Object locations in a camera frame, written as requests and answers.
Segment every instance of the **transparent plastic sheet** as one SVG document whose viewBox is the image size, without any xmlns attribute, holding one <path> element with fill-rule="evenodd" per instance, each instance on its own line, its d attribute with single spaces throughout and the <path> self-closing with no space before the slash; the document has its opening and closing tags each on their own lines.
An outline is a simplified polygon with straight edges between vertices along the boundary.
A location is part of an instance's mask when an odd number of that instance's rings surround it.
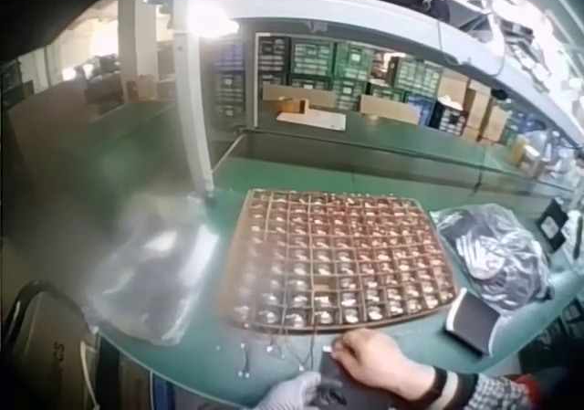
<svg viewBox="0 0 584 410">
<path fill-rule="evenodd" d="M 562 227 L 562 233 L 566 237 L 566 242 L 562 246 L 562 251 L 566 255 L 566 260 L 568 262 L 568 267 L 573 269 L 579 275 L 584 275 L 584 247 L 582 246 L 582 234 L 580 232 L 580 243 L 579 243 L 579 253 L 576 258 L 574 258 L 574 249 L 577 245 L 577 233 L 578 233 L 578 218 L 580 217 L 580 211 L 569 211 L 568 221 Z"/>
<path fill-rule="evenodd" d="M 90 325 L 107 322 L 132 337 L 172 345 L 184 335 L 218 236 L 193 195 L 133 197 L 120 217 L 118 246 L 87 287 Z"/>
<path fill-rule="evenodd" d="M 553 296 L 546 255 L 511 211 L 488 204 L 431 215 L 476 294 L 501 314 Z"/>
</svg>

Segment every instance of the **metal frame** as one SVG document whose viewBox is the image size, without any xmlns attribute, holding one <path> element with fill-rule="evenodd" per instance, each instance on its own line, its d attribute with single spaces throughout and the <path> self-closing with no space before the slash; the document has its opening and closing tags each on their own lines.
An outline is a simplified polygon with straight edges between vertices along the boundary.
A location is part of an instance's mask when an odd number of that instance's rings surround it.
<svg viewBox="0 0 584 410">
<path fill-rule="evenodd" d="M 295 20 L 317 18 L 349 40 L 368 41 L 413 53 L 498 89 L 539 111 L 569 139 L 584 144 L 584 130 L 568 105 L 538 90 L 512 58 L 495 55 L 467 34 L 407 8 L 376 0 L 214 0 L 234 19 Z"/>
<path fill-rule="evenodd" d="M 195 192 L 212 196 L 213 172 L 204 126 L 199 37 L 189 32 L 190 9 L 195 0 L 174 0 L 174 67 L 182 138 Z"/>
</svg>

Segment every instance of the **person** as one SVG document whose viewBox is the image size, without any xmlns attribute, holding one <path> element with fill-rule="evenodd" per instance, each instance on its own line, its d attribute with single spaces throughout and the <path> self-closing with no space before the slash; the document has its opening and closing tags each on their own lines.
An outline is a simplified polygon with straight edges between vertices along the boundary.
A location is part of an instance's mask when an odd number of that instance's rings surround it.
<svg viewBox="0 0 584 410">
<path fill-rule="evenodd" d="M 421 403 L 436 386 L 438 369 L 410 360 L 394 339 L 378 331 L 359 329 L 345 333 L 335 342 L 331 356 L 356 382 L 387 391 L 388 403 L 399 398 L 413 408 L 506 410 L 534 408 L 541 398 L 541 390 L 531 378 L 511 381 L 447 372 L 437 398 Z M 334 386 L 331 381 L 320 373 L 303 373 L 277 384 L 255 410 L 316 410 L 313 403 L 318 388 Z"/>
</svg>

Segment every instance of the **white metal shelf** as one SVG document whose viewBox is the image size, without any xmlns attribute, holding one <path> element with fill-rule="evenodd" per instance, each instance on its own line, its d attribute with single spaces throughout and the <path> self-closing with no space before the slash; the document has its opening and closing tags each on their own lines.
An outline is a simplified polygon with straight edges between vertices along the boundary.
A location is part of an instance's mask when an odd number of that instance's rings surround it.
<svg viewBox="0 0 584 410">
<path fill-rule="evenodd" d="M 505 89 L 511 98 L 557 125 L 574 143 L 584 144 L 584 130 L 568 107 L 555 102 L 553 95 L 538 90 L 517 61 L 495 55 L 485 44 L 431 17 L 376 0 L 214 1 L 233 19 L 308 20 L 315 22 L 313 27 L 322 34 L 330 26 L 340 26 L 350 33 L 351 40 L 376 40 L 375 45 L 391 45 L 407 53 L 412 53 L 413 47 L 416 57 Z"/>
</svg>

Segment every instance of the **glove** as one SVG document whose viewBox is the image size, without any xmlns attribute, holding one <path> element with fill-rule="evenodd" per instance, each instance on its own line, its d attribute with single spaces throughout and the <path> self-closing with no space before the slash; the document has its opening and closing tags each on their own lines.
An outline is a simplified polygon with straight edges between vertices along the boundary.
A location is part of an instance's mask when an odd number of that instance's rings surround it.
<svg viewBox="0 0 584 410">
<path fill-rule="evenodd" d="M 341 383 L 322 378 L 318 372 L 302 373 L 275 385 L 254 410 L 318 410 L 314 404 L 318 389 L 331 387 L 341 387 Z"/>
</svg>

